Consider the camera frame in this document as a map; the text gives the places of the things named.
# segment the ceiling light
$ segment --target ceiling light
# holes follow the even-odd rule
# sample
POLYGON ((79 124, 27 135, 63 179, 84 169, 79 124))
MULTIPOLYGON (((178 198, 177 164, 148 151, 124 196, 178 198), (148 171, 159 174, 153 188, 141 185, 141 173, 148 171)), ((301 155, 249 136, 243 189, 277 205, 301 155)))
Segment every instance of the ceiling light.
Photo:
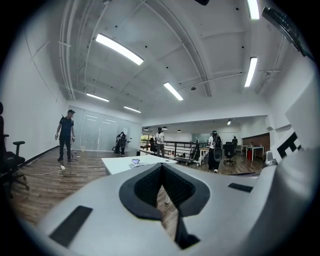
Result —
POLYGON ((109 100, 106 99, 106 98, 101 98, 101 97, 98 97, 98 96, 90 94, 90 93, 87 93, 86 95, 90 96, 90 97, 93 97, 93 98, 96 98, 96 99, 99 99, 99 100, 102 100, 102 101, 105 101, 105 102, 109 102, 109 100))
POLYGON ((128 48, 124 47, 120 43, 112 40, 111 38, 109 38, 105 35, 98 34, 98 36, 96 37, 95 40, 98 43, 101 43, 101 44, 115 50, 116 52, 122 54, 123 56, 127 57, 128 59, 132 60, 134 63, 136 63, 138 65, 140 65, 142 62, 144 62, 144 60, 142 58, 140 58, 138 55, 136 55, 134 52, 132 52, 128 48))
POLYGON ((164 84, 165 88, 167 88, 179 101, 182 101, 183 98, 180 96, 180 94, 171 86, 169 82, 166 82, 164 84))
POLYGON ((255 74, 255 69, 257 66, 258 58, 257 57, 252 57, 250 58, 250 67, 249 67, 249 72, 248 76, 246 77, 245 85, 244 87, 249 87, 252 81, 252 78, 254 77, 255 74))
POLYGON ((257 0, 246 0, 249 6, 250 18, 253 20, 259 20, 259 7, 257 0))
POLYGON ((135 112, 141 113, 141 111, 139 111, 139 110, 135 110, 135 109, 133 109, 133 108, 131 108, 131 107, 128 107, 128 106, 124 106, 124 108, 125 108, 125 109, 127 109, 127 110, 132 110, 132 111, 135 111, 135 112))

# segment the office chair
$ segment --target office chair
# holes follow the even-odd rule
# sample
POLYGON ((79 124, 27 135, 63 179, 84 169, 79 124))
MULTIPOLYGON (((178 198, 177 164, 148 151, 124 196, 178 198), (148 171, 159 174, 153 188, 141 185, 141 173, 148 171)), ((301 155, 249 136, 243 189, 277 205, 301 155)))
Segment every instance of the office chair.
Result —
POLYGON ((224 148, 224 155, 226 156, 226 158, 229 158, 229 160, 224 160, 223 163, 236 163, 236 161, 232 161, 231 158, 235 156, 235 145, 233 145, 232 143, 226 143, 225 145, 223 145, 224 148))
POLYGON ((6 150, 5 138, 9 137, 9 135, 4 134, 4 119, 1 116, 3 110, 4 106, 0 102, 0 183, 2 185, 8 183, 7 193, 10 198, 13 198, 11 194, 12 183, 16 182, 21 185, 24 185, 26 190, 30 189, 26 183, 18 180, 21 177, 23 177, 23 179, 26 180, 26 176, 24 174, 17 174, 19 170, 18 165, 25 162, 25 159, 19 156, 20 145, 25 144, 25 142, 16 141, 13 143, 14 145, 16 145, 15 154, 6 150))

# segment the chair armrest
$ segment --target chair armrest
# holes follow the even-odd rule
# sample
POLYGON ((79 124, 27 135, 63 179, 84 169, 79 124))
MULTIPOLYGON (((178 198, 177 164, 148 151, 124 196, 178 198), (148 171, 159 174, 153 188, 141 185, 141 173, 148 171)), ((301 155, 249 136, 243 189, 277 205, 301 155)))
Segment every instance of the chair armrest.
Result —
POLYGON ((13 143, 13 145, 16 145, 16 146, 21 145, 21 144, 25 144, 25 142, 24 141, 15 141, 13 143))

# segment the railing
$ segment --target railing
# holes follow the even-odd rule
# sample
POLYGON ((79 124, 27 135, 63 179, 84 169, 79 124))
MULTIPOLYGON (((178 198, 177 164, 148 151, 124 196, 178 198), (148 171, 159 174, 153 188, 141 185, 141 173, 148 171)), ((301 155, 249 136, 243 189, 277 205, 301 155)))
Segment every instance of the railing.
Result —
MULTIPOLYGON (((163 144, 165 157, 169 157, 174 152, 174 158, 183 155, 185 158, 189 158, 191 154, 191 148, 204 148, 208 143, 165 141, 163 144)), ((150 151, 150 148, 150 141, 148 139, 142 139, 140 142, 140 149, 149 153, 153 153, 152 151, 150 151)))

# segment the red bin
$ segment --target red bin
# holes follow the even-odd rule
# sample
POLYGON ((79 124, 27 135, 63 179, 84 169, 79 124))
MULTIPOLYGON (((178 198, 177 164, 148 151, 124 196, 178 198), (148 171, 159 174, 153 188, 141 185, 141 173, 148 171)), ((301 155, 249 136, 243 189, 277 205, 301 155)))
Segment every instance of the red bin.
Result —
POLYGON ((252 159, 252 150, 248 150, 248 160, 252 159))

